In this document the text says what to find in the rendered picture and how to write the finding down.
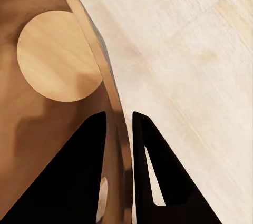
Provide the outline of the trash can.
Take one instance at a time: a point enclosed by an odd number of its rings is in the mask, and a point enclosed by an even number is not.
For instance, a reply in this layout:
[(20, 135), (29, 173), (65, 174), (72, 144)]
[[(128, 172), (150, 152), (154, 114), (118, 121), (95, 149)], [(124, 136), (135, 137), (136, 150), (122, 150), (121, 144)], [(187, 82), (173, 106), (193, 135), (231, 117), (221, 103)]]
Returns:
[(0, 0), (0, 221), (84, 121), (106, 112), (101, 224), (132, 224), (127, 124), (105, 41), (81, 0)]

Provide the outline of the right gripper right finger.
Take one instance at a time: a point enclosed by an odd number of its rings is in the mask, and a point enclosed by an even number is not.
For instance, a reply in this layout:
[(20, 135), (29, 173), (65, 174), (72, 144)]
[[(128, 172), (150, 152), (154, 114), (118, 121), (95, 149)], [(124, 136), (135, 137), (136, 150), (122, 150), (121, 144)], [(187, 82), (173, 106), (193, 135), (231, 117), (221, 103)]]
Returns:
[[(132, 113), (137, 224), (222, 224), (154, 122)], [(153, 202), (147, 148), (164, 203)]]

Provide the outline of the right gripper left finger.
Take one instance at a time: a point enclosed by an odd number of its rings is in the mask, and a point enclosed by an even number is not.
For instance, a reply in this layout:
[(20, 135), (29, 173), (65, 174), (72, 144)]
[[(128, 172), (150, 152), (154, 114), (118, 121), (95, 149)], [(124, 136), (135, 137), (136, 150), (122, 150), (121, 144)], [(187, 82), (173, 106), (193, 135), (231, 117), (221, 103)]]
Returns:
[(106, 112), (88, 117), (0, 224), (96, 224)]

